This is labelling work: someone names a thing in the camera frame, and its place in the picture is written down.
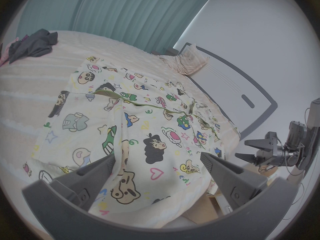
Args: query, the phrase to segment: bed sheet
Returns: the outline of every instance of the bed sheet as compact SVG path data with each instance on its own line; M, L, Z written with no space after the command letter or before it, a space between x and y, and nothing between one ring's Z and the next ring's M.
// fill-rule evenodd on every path
M123 42L87 33L58 31L58 43L50 54L39 58L27 57L0 68L0 162L12 174L24 178L23 161L27 161L32 152L37 150L36 139L56 102L57 94L66 86L70 74L93 54L118 60L132 71L159 81L181 82L194 98L208 104L216 115L228 159L239 142L239 133L221 114L218 106L189 78L168 68L157 56ZM206 188L199 183L193 191L203 193L202 190Z

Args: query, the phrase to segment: curtain fold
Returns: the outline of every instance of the curtain fold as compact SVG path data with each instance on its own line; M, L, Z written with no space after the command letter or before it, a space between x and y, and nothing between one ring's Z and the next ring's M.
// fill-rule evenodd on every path
M73 30L125 42L146 52L173 47L208 0L29 0L17 36Z

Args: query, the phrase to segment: pink heart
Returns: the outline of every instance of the pink heart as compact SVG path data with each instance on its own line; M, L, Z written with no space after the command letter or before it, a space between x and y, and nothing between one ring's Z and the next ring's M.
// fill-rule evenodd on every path
M162 170L159 170L158 168L151 168L150 172L152 173L151 179L154 181L158 179L164 172Z

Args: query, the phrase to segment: star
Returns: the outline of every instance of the star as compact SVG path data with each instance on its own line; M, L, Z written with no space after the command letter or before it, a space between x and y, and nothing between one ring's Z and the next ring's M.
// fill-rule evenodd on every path
M186 140L188 140L189 136L187 134L183 133L181 138L185 138Z
M115 89L122 89L119 84L114 84L113 87L114 87Z
M107 129L107 125L106 124L98 128L98 130L100 132L100 135L104 132L105 129Z
M58 138L58 136L54 135L54 131L50 131L45 140L51 144L52 140L55 138Z

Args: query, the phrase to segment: wooden floor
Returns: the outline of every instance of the wooden floor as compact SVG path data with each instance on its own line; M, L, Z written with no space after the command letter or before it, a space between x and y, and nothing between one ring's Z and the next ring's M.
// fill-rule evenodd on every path
M38 240L14 212L0 188L0 239Z

